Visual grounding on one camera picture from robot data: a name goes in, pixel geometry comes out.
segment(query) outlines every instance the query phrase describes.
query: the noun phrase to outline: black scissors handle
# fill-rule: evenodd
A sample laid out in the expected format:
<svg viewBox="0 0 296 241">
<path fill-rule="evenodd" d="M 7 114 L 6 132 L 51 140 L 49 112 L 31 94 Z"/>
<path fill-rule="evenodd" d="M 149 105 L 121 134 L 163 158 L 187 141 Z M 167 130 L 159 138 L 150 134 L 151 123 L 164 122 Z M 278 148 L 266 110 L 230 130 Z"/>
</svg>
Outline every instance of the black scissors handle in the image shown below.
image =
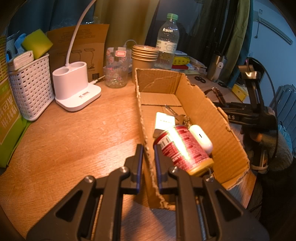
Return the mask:
<svg viewBox="0 0 296 241">
<path fill-rule="evenodd" d="M 194 77 L 197 81 L 200 81 L 201 83 L 204 83 L 205 84 L 205 79 L 203 79 L 202 77 L 200 77 L 200 76 L 195 76 Z"/>
</svg>

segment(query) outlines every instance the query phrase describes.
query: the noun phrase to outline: red label sticker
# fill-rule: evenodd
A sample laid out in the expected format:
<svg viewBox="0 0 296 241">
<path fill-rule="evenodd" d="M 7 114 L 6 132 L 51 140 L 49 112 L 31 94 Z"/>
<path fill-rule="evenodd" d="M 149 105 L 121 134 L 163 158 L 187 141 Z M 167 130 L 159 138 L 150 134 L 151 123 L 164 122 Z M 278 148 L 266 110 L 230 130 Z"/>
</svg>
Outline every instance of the red label sticker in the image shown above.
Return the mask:
<svg viewBox="0 0 296 241">
<path fill-rule="evenodd" d="M 116 57 L 125 57 L 126 56 L 126 51 L 117 50 L 115 52 L 115 56 Z"/>
</svg>

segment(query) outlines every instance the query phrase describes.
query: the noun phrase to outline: can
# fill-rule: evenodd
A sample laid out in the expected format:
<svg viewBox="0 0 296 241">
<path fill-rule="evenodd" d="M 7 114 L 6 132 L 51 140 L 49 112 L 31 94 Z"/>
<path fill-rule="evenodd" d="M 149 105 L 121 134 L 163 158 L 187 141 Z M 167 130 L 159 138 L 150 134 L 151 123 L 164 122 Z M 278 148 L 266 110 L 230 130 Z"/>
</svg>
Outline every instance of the can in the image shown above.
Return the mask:
<svg viewBox="0 0 296 241">
<path fill-rule="evenodd" d="M 200 176 L 214 164 L 186 126 L 177 125 L 165 130 L 155 139 L 153 146 L 156 144 L 175 166 L 190 175 Z"/>
</svg>

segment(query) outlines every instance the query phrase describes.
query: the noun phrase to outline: white woven basket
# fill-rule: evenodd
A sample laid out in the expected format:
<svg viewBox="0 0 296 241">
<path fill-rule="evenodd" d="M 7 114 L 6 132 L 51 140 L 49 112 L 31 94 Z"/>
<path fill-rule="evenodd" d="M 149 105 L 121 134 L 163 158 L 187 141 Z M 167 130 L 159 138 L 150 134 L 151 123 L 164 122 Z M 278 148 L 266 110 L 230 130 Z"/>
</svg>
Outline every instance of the white woven basket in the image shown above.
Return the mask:
<svg viewBox="0 0 296 241">
<path fill-rule="evenodd" d="M 9 73 L 10 85 L 22 116 L 36 120 L 54 100 L 49 54 Z"/>
</svg>

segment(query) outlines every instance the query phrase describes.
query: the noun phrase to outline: clear cup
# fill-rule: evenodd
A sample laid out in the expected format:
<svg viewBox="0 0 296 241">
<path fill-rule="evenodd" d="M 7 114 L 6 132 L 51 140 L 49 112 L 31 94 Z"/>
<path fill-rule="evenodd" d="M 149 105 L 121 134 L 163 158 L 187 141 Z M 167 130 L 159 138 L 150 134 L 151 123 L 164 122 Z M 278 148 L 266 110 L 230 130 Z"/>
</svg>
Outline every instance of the clear cup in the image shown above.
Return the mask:
<svg viewBox="0 0 296 241">
<path fill-rule="evenodd" d="M 131 50 L 125 47 L 107 48 L 105 84 L 111 88 L 126 86 Z"/>
</svg>

